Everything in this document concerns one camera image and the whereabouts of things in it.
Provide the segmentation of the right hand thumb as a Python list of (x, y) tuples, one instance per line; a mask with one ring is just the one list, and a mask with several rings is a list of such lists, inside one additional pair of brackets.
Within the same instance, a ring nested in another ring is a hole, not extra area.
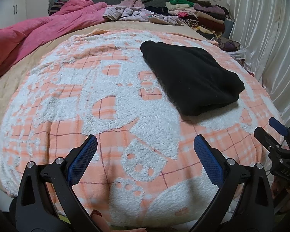
[(271, 192), (275, 209), (275, 223), (279, 223), (285, 217), (290, 219), (290, 183), (274, 176)]

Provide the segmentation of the left hand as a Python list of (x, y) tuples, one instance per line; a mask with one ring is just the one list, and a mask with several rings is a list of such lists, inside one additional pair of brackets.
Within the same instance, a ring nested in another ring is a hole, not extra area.
[(103, 232), (147, 232), (146, 228), (128, 229), (128, 230), (114, 230), (107, 224), (106, 220), (98, 210), (92, 210), (91, 219)]

